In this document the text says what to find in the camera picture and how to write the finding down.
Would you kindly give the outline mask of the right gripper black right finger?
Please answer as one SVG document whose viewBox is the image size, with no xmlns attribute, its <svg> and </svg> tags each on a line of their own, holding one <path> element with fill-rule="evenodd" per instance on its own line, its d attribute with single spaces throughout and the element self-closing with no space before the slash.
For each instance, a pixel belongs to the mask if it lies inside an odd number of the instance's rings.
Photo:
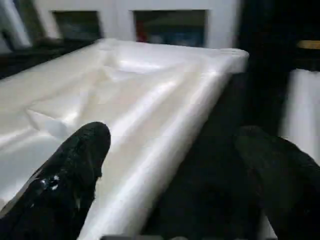
<svg viewBox="0 0 320 240">
<path fill-rule="evenodd" d="M 292 142 L 243 126 L 234 145 L 279 240 L 320 238 L 320 167 Z"/>
</svg>

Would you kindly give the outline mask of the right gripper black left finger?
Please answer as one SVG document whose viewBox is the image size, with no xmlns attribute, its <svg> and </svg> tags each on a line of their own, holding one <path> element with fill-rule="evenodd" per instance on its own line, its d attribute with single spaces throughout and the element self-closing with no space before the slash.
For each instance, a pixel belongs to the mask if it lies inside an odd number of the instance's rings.
<svg viewBox="0 0 320 240">
<path fill-rule="evenodd" d="M 111 133 L 102 122 L 74 132 L 1 210 L 1 239 L 77 239 L 110 146 Z"/>
</svg>

